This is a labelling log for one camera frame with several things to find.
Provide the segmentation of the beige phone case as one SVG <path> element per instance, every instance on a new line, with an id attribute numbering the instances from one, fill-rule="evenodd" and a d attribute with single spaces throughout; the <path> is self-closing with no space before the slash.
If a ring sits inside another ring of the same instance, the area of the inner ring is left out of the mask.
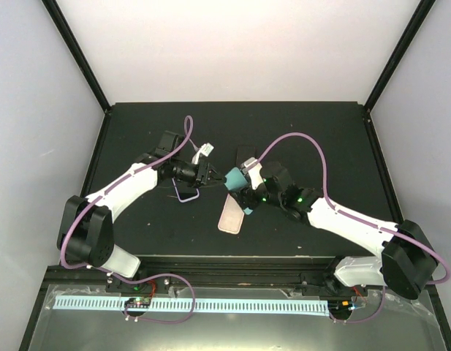
<path id="1" fill-rule="evenodd" d="M 218 229 L 223 233 L 237 235 L 243 224 L 244 212 L 231 195 L 227 195 L 218 222 Z"/>

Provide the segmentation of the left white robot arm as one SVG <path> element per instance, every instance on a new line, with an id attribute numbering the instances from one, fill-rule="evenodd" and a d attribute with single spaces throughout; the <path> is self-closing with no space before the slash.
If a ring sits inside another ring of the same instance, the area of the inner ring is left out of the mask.
<path id="1" fill-rule="evenodd" d="M 187 144 L 185 136 L 165 132 L 157 147 L 142 154 L 130 168 L 110 184 L 86 197 L 73 196 L 65 204 L 57 247 L 61 263 L 68 258 L 122 276 L 132 292 L 143 290 L 148 274 L 140 269 L 140 259 L 115 244 L 115 220 L 134 201 L 170 179 L 174 184 L 199 189 L 224 183 L 207 157 L 210 143 L 196 148 L 192 160 L 179 157 Z"/>

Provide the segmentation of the teal phone case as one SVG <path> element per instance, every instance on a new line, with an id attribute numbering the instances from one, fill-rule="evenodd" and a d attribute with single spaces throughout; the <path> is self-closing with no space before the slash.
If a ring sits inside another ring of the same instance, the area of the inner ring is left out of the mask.
<path id="1" fill-rule="evenodd" d="M 231 169 L 231 171 L 229 171 L 228 174 L 225 175 L 225 178 L 227 179 L 227 181 L 242 181 L 242 186 L 245 184 L 245 176 L 237 167 Z M 238 191 L 228 192 L 228 194 L 231 195 L 237 202 Z"/>

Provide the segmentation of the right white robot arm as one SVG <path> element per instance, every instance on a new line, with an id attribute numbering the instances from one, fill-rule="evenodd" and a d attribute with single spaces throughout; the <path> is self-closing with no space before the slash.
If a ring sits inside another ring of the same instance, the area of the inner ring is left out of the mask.
<path id="1" fill-rule="evenodd" d="M 415 300 L 439 265 L 417 223 L 386 222 L 329 203 L 320 191 L 298 186 L 278 162 L 262 166 L 250 158 L 228 172 L 225 186 L 246 215 L 268 204 L 290 219 L 334 233 L 370 252 L 368 257 L 343 257 L 324 275 L 325 289 L 333 295 L 364 284 L 385 286 Z"/>

